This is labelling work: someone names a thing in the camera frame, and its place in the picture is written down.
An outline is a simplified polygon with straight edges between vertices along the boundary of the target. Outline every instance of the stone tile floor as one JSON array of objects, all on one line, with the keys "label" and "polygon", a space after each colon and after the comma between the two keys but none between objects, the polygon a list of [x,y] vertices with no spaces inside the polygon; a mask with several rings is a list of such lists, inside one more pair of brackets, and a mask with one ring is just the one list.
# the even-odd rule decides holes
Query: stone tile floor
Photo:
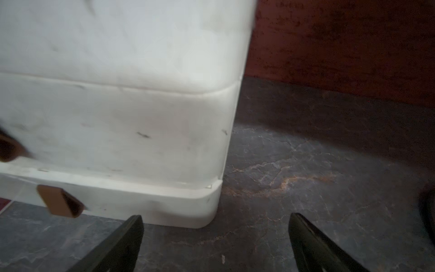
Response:
[{"label": "stone tile floor", "polygon": [[[435,271],[418,196],[435,187],[435,110],[244,79],[214,221],[145,225],[136,271],[297,271],[300,212],[372,272]],[[1,271],[65,271],[121,221],[0,215]]]}]

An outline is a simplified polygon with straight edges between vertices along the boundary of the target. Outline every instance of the dark red wall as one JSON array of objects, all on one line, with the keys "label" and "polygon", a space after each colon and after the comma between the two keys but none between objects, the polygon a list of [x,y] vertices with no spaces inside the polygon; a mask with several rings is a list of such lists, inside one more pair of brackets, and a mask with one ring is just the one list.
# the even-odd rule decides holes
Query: dark red wall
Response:
[{"label": "dark red wall", "polygon": [[435,107],[434,3],[259,0],[246,74]]}]

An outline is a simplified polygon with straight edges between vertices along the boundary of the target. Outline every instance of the rust stain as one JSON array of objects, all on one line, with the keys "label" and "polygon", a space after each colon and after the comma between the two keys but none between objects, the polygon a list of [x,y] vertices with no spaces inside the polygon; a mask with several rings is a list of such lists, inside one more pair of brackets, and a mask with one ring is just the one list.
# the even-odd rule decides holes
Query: rust stain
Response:
[{"label": "rust stain", "polygon": [[307,180],[313,180],[313,181],[320,181],[326,184],[332,184],[335,179],[335,175],[322,175],[322,176],[316,176],[316,175],[310,175],[305,177],[300,176],[293,176],[284,178],[282,182],[279,184],[277,188],[266,188],[259,191],[251,191],[247,189],[236,189],[229,186],[223,186],[221,193],[223,195],[230,195],[230,196],[248,196],[248,197],[254,197],[254,198],[269,198],[269,197],[279,197],[285,194],[289,188],[290,184],[298,182],[298,181],[307,181]]}]

